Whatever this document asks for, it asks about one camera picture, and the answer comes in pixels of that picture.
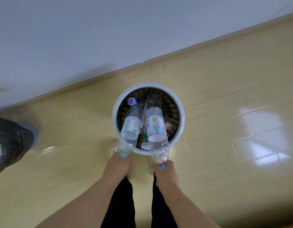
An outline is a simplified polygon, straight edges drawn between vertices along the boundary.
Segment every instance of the trash can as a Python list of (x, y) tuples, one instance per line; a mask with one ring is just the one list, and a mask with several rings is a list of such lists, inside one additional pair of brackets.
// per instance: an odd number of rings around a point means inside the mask
[[(184, 129), (184, 109), (179, 98), (167, 87), (153, 83), (146, 82), (134, 85), (125, 90), (117, 99), (113, 112), (112, 112), (112, 124), (114, 127), (117, 138), (120, 136), (120, 132), (124, 123), (126, 113), (128, 112), (130, 105), (128, 104), (129, 98), (145, 98), (149, 93), (157, 93), (162, 97), (162, 109), (168, 113), (171, 119), (172, 127), (167, 131), (167, 137), (169, 145), (172, 147), (180, 138)], [(142, 155), (150, 155), (149, 150), (141, 149), (142, 134), (138, 137), (138, 142), (135, 153)]]

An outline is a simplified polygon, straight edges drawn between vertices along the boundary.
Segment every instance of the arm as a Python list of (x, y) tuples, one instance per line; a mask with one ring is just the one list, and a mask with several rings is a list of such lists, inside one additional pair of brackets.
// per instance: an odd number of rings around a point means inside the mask
[(201, 227), (219, 228), (208, 218), (180, 189), (174, 163), (169, 161), (163, 171), (158, 164), (153, 163), (157, 183), (167, 206), (170, 208), (179, 228)]
[(132, 157), (125, 159), (115, 153), (107, 162), (102, 177), (86, 192), (41, 222), (45, 227), (100, 227), (111, 197), (129, 170)]

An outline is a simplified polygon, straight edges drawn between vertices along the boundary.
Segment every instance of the purple bottle cap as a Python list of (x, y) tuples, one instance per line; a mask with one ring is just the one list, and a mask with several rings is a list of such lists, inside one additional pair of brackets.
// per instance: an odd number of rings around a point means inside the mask
[(136, 100), (134, 98), (129, 98), (128, 99), (128, 104), (129, 105), (134, 105), (136, 103)]

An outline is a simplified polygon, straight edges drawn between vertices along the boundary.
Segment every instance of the leg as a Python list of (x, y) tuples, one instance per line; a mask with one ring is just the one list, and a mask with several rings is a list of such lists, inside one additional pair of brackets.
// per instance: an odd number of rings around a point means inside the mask
[(101, 225), (101, 228), (107, 227), (136, 227), (133, 187), (127, 177), (119, 183), (111, 198)]
[(178, 228), (171, 210), (164, 201), (158, 186), (156, 185), (156, 176), (153, 183), (153, 201), (152, 201), (152, 228), (169, 227)]

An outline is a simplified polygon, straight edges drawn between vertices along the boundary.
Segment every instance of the forearm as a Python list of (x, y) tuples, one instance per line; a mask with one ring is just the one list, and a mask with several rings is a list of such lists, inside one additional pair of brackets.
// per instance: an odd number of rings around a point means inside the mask
[(178, 186), (171, 186), (163, 193), (163, 196), (179, 228), (219, 228)]
[(37, 228), (100, 227), (117, 185), (100, 178), (86, 192), (52, 214)]

